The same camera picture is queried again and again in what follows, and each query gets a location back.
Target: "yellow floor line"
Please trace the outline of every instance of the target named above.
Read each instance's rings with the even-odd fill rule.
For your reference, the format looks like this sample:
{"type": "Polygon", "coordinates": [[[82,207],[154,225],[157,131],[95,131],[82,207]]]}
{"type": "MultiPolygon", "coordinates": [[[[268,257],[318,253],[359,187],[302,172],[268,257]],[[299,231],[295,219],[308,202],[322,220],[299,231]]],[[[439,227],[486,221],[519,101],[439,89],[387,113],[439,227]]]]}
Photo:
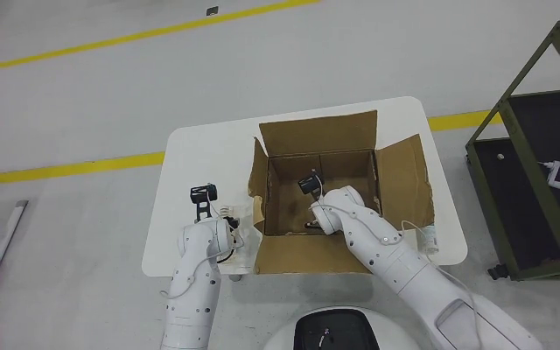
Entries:
{"type": "MultiPolygon", "coordinates": [[[[460,115],[443,115],[428,118],[430,130],[445,131],[453,129],[473,128],[482,124],[484,118],[490,113],[489,110],[481,110],[479,112],[463,113],[460,115]]],[[[498,113],[490,122],[491,124],[502,123],[500,113],[498,113]]]]}
{"type": "Polygon", "coordinates": [[[63,176],[111,172],[139,166],[161,165],[165,152],[138,154],[114,159],[95,160],[76,164],[47,166],[45,168],[0,173],[0,183],[60,178],[63,176]]]}
{"type": "MultiPolygon", "coordinates": [[[[464,113],[461,115],[444,115],[428,118],[431,131],[444,131],[477,127],[487,116],[488,110],[464,113]]],[[[501,123],[497,115],[492,123],[501,123]]],[[[139,154],[135,156],[102,159],[92,162],[47,166],[45,168],[11,171],[0,173],[0,184],[30,181],[38,179],[59,178],[63,176],[89,174],[92,172],[111,172],[121,169],[137,168],[139,166],[161,165],[164,163],[165,152],[139,154]]]]}
{"type": "Polygon", "coordinates": [[[94,43],[77,45],[77,46],[74,46],[74,47],[68,47],[68,48],[62,49],[62,50],[44,52],[44,53],[40,53],[40,54],[28,56],[28,57],[23,57],[21,59],[7,60],[7,61],[4,61],[4,62],[0,62],[0,68],[23,65],[25,63],[30,63],[30,62],[34,62],[34,61],[38,61],[38,60],[49,60],[49,59],[52,59],[54,57],[64,56],[64,55],[68,55],[68,54],[72,54],[72,53],[81,53],[81,52],[84,52],[84,51],[95,50],[95,49],[99,49],[99,48],[102,48],[102,47],[125,44],[125,43],[128,43],[130,41],[157,37],[157,36],[160,36],[160,35],[171,34],[171,33],[174,33],[174,32],[188,31],[188,30],[195,29],[195,28],[200,28],[200,27],[203,27],[203,26],[206,26],[206,25],[216,25],[218,23],[232,21],[232,20],[238,19],[238,18],[245,18],[245,17],[256,16],[256,15],[262,15],[263,13],[267,13],[267,12],[289,9],[291,7],[297,7],[297,6],[302,6],[302,5],[306,5],[306,4],[315,4],[315,3],[318,3],[318,2],[320,2],[320,0],[286,0],[286,1],[283,1],[281,3],[272,3],[272,4],[269,4],[269,5],[256,7],[254,9],[241,10],[241,11],[238,11],[238,12],[226,13],[226,14],[223,14],[223,15],[214,15],[214,16],[211,16],[211,17],[205,17],[205,18],[202,18],[202,19],[198,19],[198,20],[195,20],[195,21],[192,21],[192,22],[176,24],[176,25],[172,25],[172,26],[169,26],[169,27],[165,27],[165,28],[152,29],[150,31],[142,31],[142,32],[139,32],[139,33],[136,33],[136,34],[126,35],[126,36],[120,37],[120,38],[110,38],[110,39],[107,39],[107,40],[97,41],[97,42],[94,42],[94,43]]]}

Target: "white table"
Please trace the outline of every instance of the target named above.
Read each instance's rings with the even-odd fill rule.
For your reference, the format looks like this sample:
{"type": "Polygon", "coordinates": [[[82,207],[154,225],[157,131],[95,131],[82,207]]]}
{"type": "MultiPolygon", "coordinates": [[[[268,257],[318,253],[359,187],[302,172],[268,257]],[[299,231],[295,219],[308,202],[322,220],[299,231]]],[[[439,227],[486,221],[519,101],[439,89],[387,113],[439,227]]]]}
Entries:
{"type": "MultiPolygon", "coordinates": [[[[441,265],[461,263],[467,252],[465,237],[422,103],[413,97],[400,97],[173,131],[167,143],[151,215],[142,260],[143,273],[149,277],[172,275],[179,259],[177,238],[183,227],[192,224],[196,218],[195,205],[189,198],[191,187],[213,183],[218,187],[218,200],[213,202],[216,208],[236,206],[246,214],[251,213],[252,199],[247,195],[247,182],[253,161],[253,137],[262,141],[259,123],[339,116],[371,109],[378,110],[377,149],[420,135],[436,215],[439,253],[432,259],[441,265]]],[[[405,236],[415,247],[415,235],[405,236]]],[[[243,237],[247,247],[239,249],[230,261],[220,265],[222,274],[253,272],[261,236],[256,230],[244,230],[243,237]]]]}

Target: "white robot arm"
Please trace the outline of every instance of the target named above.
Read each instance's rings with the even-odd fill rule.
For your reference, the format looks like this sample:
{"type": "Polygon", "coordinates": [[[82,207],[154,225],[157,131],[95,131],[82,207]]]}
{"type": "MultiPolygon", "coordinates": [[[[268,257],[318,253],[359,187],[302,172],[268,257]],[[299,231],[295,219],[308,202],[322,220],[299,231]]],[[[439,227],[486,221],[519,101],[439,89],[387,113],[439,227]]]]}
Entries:
{"type": "Polygon", "coordinates": [[[344,232],[348,249],[420,316],[437,349],[542,349],[498,306],[450,282],[351,186],[321,196],[311,210],[327,235],[344,232]]]}
{"type": "Polygon", "coordinates": [[[214,185],[191,190],[198,219],[196,224],[185,227],[178,238],[181,260],[173,271],[169,292],[162,291],[168,299],[162,350],[208,347],[220,295],[221,275],[216,259],[230,251],[231,233],[238,225],[233,218],[211,217],[210,200],[215,197],[214,185]]]}

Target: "open cardboard box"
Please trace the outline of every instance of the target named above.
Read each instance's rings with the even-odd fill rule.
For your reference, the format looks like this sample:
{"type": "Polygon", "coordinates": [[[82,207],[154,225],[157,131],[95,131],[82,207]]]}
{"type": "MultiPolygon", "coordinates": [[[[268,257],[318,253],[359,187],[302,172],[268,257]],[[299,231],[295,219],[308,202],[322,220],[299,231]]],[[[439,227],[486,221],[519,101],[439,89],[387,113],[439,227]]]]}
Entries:
{"type": "Polygon", "coordinates": [[[420,136],[375,149],[377,111],[259,125],[266,147],[255,139],[248,194],[262,233],[255,273],[365,272],[347,249],[344,235],[325,235],[313,221],[313,198],[298,181],[315,169],[324,190],[350,185],[395,228],[411,221],[433,223],[431,186],[420,136]]]}

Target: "cable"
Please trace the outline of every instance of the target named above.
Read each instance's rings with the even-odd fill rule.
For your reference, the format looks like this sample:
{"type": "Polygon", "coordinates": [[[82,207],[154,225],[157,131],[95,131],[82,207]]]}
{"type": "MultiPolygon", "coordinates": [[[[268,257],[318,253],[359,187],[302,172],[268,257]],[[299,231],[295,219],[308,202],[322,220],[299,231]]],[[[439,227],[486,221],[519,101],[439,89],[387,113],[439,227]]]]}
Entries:
{"type": "MultiPolygon", "coordinates": [[[[404,223],[407,223],[409,225],[411,225],[412,227],[416,228],[418,231],[420,231],[420,233],[424,236],[424,238],[427,238],[427,234],[418,226],[416,226],[415,224],[413,224],[412,222],[408,221],[408,220],[402,220],[401,221],[401,230],[402,230],[402,234],[404,235],[404,223]]],[[[444,271],[443,269],[441,269],[439,266],[437,266],[431,259],[430,256],[426,254],[426,259],[428,259],[428,262],[430,262],[430,265],[433,266],[436,270],[438,270],[439,272],[441,272],[444,276],[448,277],[449,279],[451,279],[453,282],[455,282],[456,284],[460,285],[461,287],[463,287],[463,289],[466,291],[466,293],[468,294],[469,298],[471,299],[472,302],[472,311],[474,313],[474,329],[476,331],[476,338],[479,341],[479,349],[482,350],[484,349],[484,344],[482,343],[482,338],[480,337],[480,326],[479,326],[479,312],[477,311],[477,307],[476,307],[476,303],[474,302],[474,295],[471,292],[470,289],[468,289],[468,287],[462,283],[458,278],[456,278],[454,275],[450,274],[447,271],[444,271]]]]}

